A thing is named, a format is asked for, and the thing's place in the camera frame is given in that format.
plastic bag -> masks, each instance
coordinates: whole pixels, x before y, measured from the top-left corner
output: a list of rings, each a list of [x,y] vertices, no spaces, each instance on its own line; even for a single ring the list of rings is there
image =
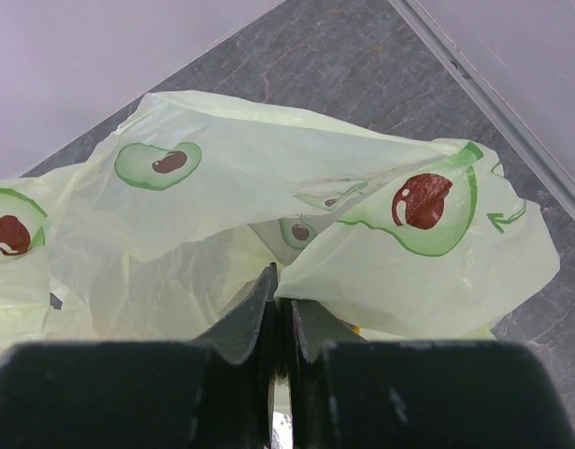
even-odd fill
[[[193,338],[272,261],[288,266],[278,295],[389,338],[476,333],[559,264],[481,145],[149,94],[87,162],[0,181],[0,352]]]

black plastic object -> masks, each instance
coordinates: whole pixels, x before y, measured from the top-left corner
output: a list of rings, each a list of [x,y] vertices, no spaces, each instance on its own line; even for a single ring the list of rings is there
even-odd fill
[[[191,342],[14,347],[0,359],[0,448],[270,446],[276,288],[273,265]]]
[[[192,341],[32,343],[0,358],[0,449],[262,448],[275,372],[295,447],[575,447],[544,370],[496,342],[366,342],[277,270]]]
[[[298,448],[574,448],[544,369],[497,342],[361,342],[320,304],[285,301]]]

avocado illustration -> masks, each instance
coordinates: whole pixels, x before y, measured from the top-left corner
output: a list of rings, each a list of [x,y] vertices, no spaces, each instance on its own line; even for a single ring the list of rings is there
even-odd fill
[[[172,150],[131,143],[121,149],[115,172],[127,184],[148,190],[166,190],[190,176],[202,160],[202,150],[183,142]]]
[[[299,218],[281,218],[279,220],[280,232],[285,243],[294,250],[303,250],[318,235],[312,226]]]
[[[387,232],[412,253],[442,256],[472,223],[478,199],[472,165],[482,157],[469,142],[461,152],[392,181],[339,221]]]
[[[48,214],[31,198],[0,188],[0,254],[23,255],[46,242],[42,225]]]
[[[344,194],[337,192],[326,196],[296,195],[295,197],[316,209],[334,210],[352,199],[356,194],[361,194],[360,190],[364,189],[367,185],[368,183],[366,181],[358,182],[350,187]]]

gray tile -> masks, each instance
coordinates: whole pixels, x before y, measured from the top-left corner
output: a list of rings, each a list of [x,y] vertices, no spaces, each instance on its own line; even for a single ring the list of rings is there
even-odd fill
[[[561,271],[496,334],[539,356],[575,425],[575,224],[385,1],[288,0],[153,90],[184,89],[311,109],[407,138],[471,138],[497,150],[518,194],[540,203]],[[84,161],[136,106],[30,174]]]

green arrow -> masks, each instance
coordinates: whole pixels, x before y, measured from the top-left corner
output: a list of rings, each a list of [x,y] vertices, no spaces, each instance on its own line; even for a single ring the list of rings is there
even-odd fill
[[[499,177],[503,178],[503,175],[499,175],[498,173],[495,173],[496,168],[501,166],[501,165],[502,165],[501,161],[497,162],[495,164],[495,166],[493,168],[491,168],[491,173],[493,173],[495,176],[499,176]]]
[[[499,233],[504,234],[505,231],[503,230],[503,225],[511,225],[513,222],[518,220],[522,215],[526,213],[526,200],[524,200],[524,204],[522,208],[515,212],[510,218],[504,218],[502,213],[487,213],[486,216],[489,217],[489,220],[493,224]]]

